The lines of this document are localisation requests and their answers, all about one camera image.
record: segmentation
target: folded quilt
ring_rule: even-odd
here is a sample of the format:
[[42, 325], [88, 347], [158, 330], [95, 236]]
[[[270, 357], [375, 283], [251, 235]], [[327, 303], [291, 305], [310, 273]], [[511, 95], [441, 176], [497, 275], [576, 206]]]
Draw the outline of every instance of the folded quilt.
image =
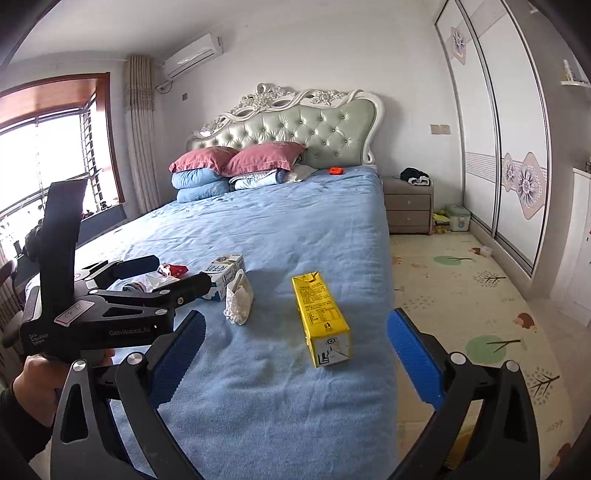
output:
[[283, 168], [255, 171], [232, 177], [230, 179], [230, 184], [233, 184], [236, 190], [256, 189], [268, 185], [277, 185], [283, 182], [286, 173], [287, 170], [284, 170]]
[[173, 173], [172, 184], [177, 190], [192, 189], [221, 178], [222, 176], [215, 173], [211, 168], [195, 168], [194, 170]]
[[227, 193], [229, 191], [230, 185], [228, 179], [220, 179], [213, 183], [208, 183], [207, 185], [201, 185], [200, 187], [179, 190], [177, 193], [177, 202], [194, 202], [195, 200], [215, 197], [216, 195], [221, 195], [222, 193]]

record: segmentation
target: window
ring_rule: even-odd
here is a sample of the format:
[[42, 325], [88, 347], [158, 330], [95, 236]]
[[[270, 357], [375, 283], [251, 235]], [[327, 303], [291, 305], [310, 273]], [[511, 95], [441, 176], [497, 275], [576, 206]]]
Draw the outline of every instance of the window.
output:
[[83, 217], [123, 201], [109, 74], [57, 77], [0, 93], [0, 247], [16, 257], [54, 181], [88, 179]]

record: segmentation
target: person's arm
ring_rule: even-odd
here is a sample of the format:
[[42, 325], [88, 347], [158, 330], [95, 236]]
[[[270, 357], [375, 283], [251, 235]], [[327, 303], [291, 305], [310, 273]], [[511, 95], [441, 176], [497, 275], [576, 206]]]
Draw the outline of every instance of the person's arm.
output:
[[[103, 365], [112, 365], [114, 350], [105, 351]], [[28, 356], [22, 373], [0, 393], [0, 425], [28, 462], [51, 437], [53, 419], [70, 366], [41, 355]]]
[[[0, 393], [0, 425], [25, 461], [29, 462], [36, 454], [42, 452], [49, 442], [53, 417], [49, 426], [46, 426], [29, 415], [17, 400], [14, 393], [16, 385], [17, 380], [9, 389]], [[23, 395], [26, 403], [35, 403], [35, 400], [31, 402], [32, 399], [29, 399], [29, 393], [21, 393], [21, 398]], [[53, 391], [53, 399], [50, 403], [55, 402], [56, 394]]]

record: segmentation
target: wall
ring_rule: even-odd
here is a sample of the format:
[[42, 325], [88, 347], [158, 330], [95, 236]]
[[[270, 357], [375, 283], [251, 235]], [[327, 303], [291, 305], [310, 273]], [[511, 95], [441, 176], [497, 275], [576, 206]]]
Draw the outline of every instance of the wall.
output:
[[446, 0], [423, 0], [423, 4], [429, 13], [429, 16], [435, 20], [435, 16], [441, 12], [441, 8]]
[[125, 214], [129, 220], [138, 216], [137, 197], [127, 150], [124, 111], [124, 66], [121, 54], [101, 52], [76, 52], [56, 54], [9, 64], [0, 74], [0, 91], [15, 85], [32, 82], [42, 78], [70, 75], [76, 73], [111, 74], [111, 121], [115, 156], [125, 196]]
[[[212, 33], [225, 53], [174, 81], [162, 95], [161, 175], [184, 153], [192, 130], [235, 106], [258, 83], [378, 94], [385, 118], [374, 140], [378, 171], [409, 166], [435, 181], [436, 206], [462, 199], [459, 123], [441, 43], [418, 0], [292, 2]], [[188, 99], [181, 101], [182, 94]], [[448, 124], [452, 135], [431, 135]], [[174, 190], [161, 185], [163, 200]]]
[[550, 200], [544, 243], [529, 297], [548, 297], [562, 259], [573, 202], [573, 167], [584, 170], [591, 152], [591, 101], [586, 90], [562, 86], [564, 59], [575, 65], [560, 34], [541, 13], [530, 14], [525, 0], [505, 0], [523, 32], [535, 61], [550, 127]]

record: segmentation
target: floor mat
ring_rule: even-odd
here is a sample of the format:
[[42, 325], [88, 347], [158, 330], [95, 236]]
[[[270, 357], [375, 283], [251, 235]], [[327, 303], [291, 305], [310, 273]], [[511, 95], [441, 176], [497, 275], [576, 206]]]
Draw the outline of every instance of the floor mat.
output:
[[[392, 235], [395, 303], [419, 330], [475, 364], [517, 361], [534, 406], [542, 478], [573, 443], [570, 399], [556, 357], [525, 300], [492, 258], [479, 255], [469, 233]], [[399, 367], [398, 441], [401, 458], [421, 433], [432, 408], [423, 404]], [[474, 425], [478, 406], [467, 422]]]

